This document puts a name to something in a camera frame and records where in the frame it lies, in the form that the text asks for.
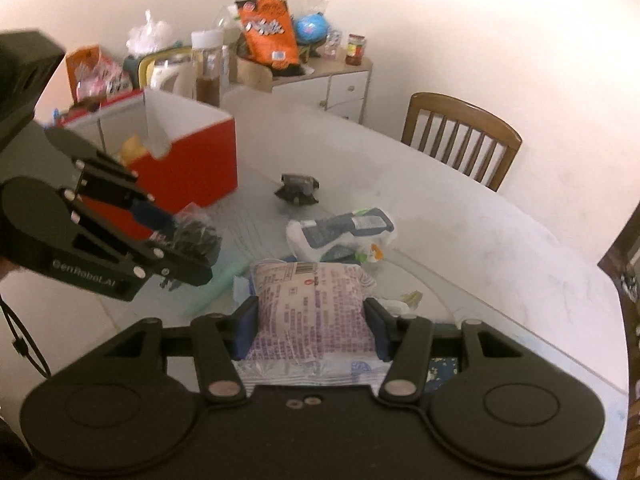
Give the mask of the yellow bread toy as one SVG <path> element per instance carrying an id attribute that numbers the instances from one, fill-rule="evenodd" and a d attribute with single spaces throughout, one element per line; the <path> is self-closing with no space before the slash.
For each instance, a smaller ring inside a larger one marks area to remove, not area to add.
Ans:
<path id="1" fill-rule="evenodd" d="M 135 134 L 122 142 L 119 149 L 119 159 L 124 166 L 129 166 L 136 160 L 149 155 L 149 150 L 144 146 L 140 136 Z"/>

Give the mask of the pink white snack bag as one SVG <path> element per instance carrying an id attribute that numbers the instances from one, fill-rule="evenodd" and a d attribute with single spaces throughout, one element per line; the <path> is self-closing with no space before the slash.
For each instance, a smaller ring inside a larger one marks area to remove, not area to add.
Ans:
<path id="1" fill-rule="evenodd" d="M 267 260 L 252 267 L 258 331 L 235 363 L 247 389 L 261 385 L 380 388 L 388 365 L 363 315 L 375 280 L 356 264 Z"/>

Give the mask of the wooden chair far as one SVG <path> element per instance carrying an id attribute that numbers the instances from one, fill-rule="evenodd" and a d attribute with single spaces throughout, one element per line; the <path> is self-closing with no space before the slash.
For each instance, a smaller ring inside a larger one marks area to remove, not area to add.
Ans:
<path id="1" fill-rule="evenodd" d="M 523 140 L 487 110 L 444 94 L 416 92 L 401 142 L 498 191 Z"/>

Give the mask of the red cardboard box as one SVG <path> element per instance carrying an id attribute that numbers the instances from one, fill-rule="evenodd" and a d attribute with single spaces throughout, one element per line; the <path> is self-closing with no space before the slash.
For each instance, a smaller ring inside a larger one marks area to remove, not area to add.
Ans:
<path id="1" fill-rule="evenodd" d="M 235 121 L 221 108 L 154 89 L 136 90 L 61 125 L 118 159 L 138 140 L 146 152 L 126 166 L 163 210 L 208 207 L 238 187 Z"/>

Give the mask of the small black snack packet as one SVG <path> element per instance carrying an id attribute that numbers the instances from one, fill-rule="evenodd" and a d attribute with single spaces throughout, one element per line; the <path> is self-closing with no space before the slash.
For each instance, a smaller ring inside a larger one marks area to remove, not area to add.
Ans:
<path id="1" fill-rule="evenodd" d="M 303 174 L 282 174 L 282 186 L 274 192 L 274 195 L 289 204 L 298 206 L 314 205 L 318 200 L 314 192 L 320 188 L 317 179 Z"/>

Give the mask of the orange snack bag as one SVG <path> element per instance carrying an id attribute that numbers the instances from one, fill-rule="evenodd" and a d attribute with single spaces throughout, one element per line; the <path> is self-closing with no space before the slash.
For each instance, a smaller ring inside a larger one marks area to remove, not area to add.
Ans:
<path id="1" fill-rule="evenodd" d="M 303 73 L 294 26 L 285 0 L 236 0 L 250 59 L 277 77 Z"/>

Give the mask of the white thermos cup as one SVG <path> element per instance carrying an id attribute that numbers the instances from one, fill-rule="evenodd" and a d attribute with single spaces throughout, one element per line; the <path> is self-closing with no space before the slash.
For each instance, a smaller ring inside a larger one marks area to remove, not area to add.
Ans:
<path id="1" fill-rule="evenodd" d="M 154 90 L 192 99 L 195 87 L 194 79 L 191 61 L 165 60 L 154 63 L 150 87 Z"/>

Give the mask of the white plastic bag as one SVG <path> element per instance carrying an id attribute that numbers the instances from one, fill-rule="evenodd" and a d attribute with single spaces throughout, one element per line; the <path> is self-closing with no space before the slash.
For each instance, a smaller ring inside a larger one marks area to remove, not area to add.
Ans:
<path id="1" fill-rule="evenodd" d="M 126 48 L 129 55 L 138 58 L 168 49 L 175 43 L 174 31 L 165 21 L 157 21 L 152 12 L 144 12 L 145 23 L 128 32 Z"/>

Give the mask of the blue globe ball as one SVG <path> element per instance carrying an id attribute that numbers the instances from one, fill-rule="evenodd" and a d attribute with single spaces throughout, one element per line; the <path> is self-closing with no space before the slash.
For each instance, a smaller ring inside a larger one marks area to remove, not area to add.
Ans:
<path id="1" fill-rule="evenodd" d="M 330 28 L 324 15 L 319 12 L 296 16 L 293 25 L 298 44 L 322 44 Z"/>

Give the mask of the glass bottle white lid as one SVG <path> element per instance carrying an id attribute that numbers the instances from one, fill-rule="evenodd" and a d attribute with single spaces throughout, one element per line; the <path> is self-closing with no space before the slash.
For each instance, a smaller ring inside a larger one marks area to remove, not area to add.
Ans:
<path id="1" fill-rule="evenodd" d="M 214 107 L 220 105 L 220 77 L 224 32 L 220 28 L 191 32 L 195 66 L 195 99 Z"/>

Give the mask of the blue tissue packet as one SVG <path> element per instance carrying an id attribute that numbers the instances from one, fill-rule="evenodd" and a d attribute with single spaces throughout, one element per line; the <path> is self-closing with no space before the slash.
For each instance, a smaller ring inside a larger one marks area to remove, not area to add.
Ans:
<path id="1" fill-rule="evenodd" d="M 232 283 L 232 297 L 237 304 L 242 304 L 252 294 L 250 280 L 245 276 L 235 276 Z"/>

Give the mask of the white side cabinet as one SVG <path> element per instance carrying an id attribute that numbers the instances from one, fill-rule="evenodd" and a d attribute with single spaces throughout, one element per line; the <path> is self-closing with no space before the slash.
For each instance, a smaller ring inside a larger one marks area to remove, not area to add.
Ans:
<path id="1" fill-rule="evenodd" d="M 239 58 L 236 81 L 248 88 L 274 93 L 361 124 L 372 68 L 368 58 L 360 65 L 346 64 L 342 58 L 311 58 L 303 66 L 305 73 L 302 76 L 277 77 L 269 68 Z"/>

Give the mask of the white grey snack bag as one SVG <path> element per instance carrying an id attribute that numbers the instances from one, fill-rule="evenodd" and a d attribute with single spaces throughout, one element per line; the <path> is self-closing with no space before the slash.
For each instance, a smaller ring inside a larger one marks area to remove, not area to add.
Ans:
<path id="1" fill-rule="evenodd" d="M 397 237 L 395 223 L 378 207 L 314 219 L 292 220 L 286 241 L 298 261 L 378 262 Z"/>

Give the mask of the orange pink snack bags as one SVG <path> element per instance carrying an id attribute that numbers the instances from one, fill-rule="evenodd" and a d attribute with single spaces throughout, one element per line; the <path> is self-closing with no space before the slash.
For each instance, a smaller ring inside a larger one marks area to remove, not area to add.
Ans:
<path id="1" fill-rule="evenodd" d="M 97 44 L 67 53 L 65 68 L 75 104 L 115 99 L 134 90 L 122 66 Z"/>

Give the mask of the red lidded sauce jar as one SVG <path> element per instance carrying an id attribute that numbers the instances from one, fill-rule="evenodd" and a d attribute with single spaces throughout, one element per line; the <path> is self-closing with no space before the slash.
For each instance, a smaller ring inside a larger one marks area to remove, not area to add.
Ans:
<path id="1" fill-rule="evenodd" d="M 349 34 L 345 49 L 345 63 L 350 66 L 360 66 L 362 63 L 364 48 L 366 47 L 366 37 Z"/>

